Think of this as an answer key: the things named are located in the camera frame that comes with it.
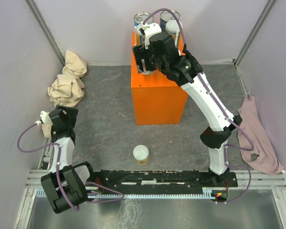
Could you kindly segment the grey lid can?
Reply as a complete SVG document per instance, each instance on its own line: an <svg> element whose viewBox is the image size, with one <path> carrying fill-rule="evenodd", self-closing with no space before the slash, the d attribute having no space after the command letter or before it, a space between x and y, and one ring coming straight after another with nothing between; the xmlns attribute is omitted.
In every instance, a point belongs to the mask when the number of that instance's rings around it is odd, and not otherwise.
<svg viewBox="0 0 286 229"><path fill-rule="evenodd" d="M143 72L142 72L143 75L151 75L153 73L154 73L154 69L147 70L145 67L143 67Z"/></svg>

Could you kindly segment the yellow labelled can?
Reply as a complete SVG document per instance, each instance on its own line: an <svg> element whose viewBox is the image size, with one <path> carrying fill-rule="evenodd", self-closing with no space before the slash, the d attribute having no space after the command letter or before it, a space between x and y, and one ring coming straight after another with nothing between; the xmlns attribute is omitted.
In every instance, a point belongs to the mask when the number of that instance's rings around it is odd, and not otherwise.
<svg viewBox="0 0 286 229"><path fill-rule="evenodd" d="M142 29L142 24L139 24L135 28L135 45L142 45L145 42L145 35L143 35L140 31Z"/></svg>

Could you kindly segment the colourful can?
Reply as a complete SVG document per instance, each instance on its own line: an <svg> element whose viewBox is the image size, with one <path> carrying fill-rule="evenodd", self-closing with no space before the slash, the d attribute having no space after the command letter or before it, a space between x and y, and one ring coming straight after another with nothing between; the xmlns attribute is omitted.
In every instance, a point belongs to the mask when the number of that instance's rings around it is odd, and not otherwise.
<svg viewBox="0 0 286 229"><path fill-rule="evenodd" d="M176 47L179 45L179 40L181 37L181 30L176 20L170 20L165 25L165 31L170 34L173 39Z"/></svg>

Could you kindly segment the blue tall tin can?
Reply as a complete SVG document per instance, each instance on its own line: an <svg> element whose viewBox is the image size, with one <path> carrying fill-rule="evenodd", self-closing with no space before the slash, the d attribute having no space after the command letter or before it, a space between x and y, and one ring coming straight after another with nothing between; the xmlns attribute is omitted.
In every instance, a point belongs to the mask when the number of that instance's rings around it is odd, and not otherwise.
<svg viewBox="0 0 286 229"><path fill-rule="evenodd" d="M143 22L148 16L150 15L150 13L147 12L139 12L137 14L135 14L133 21L134 21L134 26L136 27L137 25L139 25L141 22Z"/></svg>

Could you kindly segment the yellow can white lid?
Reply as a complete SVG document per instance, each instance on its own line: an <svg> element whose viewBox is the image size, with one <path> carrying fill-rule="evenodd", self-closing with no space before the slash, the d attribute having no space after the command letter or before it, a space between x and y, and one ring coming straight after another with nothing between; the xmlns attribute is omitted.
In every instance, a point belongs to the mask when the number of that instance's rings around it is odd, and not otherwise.
<svg viewBox="0 0 286 229"><path fill-rule="evenodd" d="M149 159L149 149L145 145L137 145L133 149L133 157L138 164L145 164Z"/></svg>

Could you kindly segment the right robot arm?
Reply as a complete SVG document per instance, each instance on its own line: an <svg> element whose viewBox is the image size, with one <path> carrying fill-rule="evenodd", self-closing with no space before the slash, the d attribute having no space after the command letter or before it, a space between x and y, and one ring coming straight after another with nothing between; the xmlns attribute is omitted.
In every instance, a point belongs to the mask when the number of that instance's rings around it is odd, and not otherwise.
<svg viewBox="0 0 286 229"><path fill-rule="evenodd" d="M232 131L241 124L241 116L228 111L210 86L200 63L186 45L182 51L178 50L172 35L157 33L132 50L138 73L158 70L181 87L207 119L209 126L200 139L209 150L209 181L213 186L221 186L230 171L224 150Z"/></svg>

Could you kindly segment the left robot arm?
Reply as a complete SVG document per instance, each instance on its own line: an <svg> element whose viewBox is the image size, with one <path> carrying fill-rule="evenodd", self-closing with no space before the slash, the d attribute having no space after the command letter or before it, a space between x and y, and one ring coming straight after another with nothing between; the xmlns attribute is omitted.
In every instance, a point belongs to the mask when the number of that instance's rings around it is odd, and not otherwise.
<svg viewBox="0 0 286 229"><path fill-rule="evenodd" d="M95 183L96 174L87 161L72 165L75 149L75 131L78 109L62 105L47 113L41 112L41 120L51 125L51 143L54 157L48 174L41 177L41 185L56 214L69 209L78 210L88 200L85 186Z"/></svg>

